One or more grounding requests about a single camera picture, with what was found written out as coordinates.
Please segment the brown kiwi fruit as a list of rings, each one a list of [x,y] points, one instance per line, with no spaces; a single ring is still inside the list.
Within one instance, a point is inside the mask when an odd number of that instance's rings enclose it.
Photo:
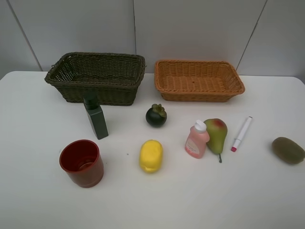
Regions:
[[[292,165],[303,162],[305,151],[296,142],[286,137],[278,137],[272,142],[273,152],[284,162]]]

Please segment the pink soap bottle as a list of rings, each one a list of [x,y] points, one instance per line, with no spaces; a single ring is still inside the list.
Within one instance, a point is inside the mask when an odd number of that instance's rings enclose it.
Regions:
[[[197,120],[194,126],[190,128],[190,133],[184,147],[185,151],[190,156],[200,159],[205,153],[206,144],[209,140],[210,137],[206,124],[201,120]]]

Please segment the dark green square bottle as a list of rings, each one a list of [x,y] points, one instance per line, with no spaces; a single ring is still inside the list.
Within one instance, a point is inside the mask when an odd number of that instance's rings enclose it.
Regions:
[[[100,140],[107,137],[109,134],[97,94],[95,92],[88,91],[84,94],[83,101],[91,127],[97,139]]]

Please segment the red plastic cup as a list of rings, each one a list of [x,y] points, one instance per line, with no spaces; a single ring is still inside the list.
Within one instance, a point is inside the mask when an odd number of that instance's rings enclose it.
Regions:
[[[100,150],[91,140],[77,140],[67,145],[61,152],[59,164],[70,179],[82,188],[97,185],[104,175]]]

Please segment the white pink marker pen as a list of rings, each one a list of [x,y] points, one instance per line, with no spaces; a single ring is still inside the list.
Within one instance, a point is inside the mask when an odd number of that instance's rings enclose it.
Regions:
[[[231,147],[231,151],[232,152],[236,152],[237,151],[239,145],[241,144],[241,142],[242,142],[242,140],[243,140],[243,138],[244,138],[244,136],[245,136],[245,134],[246,134],[246,132],[247,132],[251,122],[252,122],[252,119],[253,118],[251,116],[249,116],[245,120],[243,126],[241,127],[241,129],[240,129],[240,131],[239,131],[237,137],[235,138],[235,141],[234,141],[234,143],[233,143],[233,145]]]

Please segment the dark mangosteen fruit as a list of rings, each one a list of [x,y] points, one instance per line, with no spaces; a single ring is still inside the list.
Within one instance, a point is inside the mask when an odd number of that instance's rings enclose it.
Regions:
[[[161,104],[153,104],[146,113],[146,121],[152,127],[161,127],[167,120],[167,113]]]

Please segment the green red pear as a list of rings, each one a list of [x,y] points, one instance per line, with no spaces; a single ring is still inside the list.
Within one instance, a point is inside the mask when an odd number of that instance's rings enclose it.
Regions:
[[[222,163],[221,153],[223,152],[228,132],[227,125],[223,120],[218,118],[207,119],[204,123],[210,137],[207,146],[213,154],[219,157],[219,162]]]

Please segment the yellow soap box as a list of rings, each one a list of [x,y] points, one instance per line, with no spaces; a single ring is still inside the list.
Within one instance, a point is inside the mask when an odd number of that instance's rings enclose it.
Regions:
[[[146,141],[140,149],[139,165],[145,173],[157,172],[163,162],[163,146],[157,140]]]

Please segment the orange wicker basket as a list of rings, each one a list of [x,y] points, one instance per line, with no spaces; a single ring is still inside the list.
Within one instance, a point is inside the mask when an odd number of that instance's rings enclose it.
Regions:
[[[245,86],[225,61],[160,60],[154,84],[162,98],[176,102],[227,102],[243,94]]]

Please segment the dark brown wicker basket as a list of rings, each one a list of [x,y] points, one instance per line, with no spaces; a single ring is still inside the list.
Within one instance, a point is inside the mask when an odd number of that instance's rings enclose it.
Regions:
[[[45,82],[69,103],[96,92],[101,105],[130,106],[144,77],[145,58],[124,53],[70,52],[48,71]]]

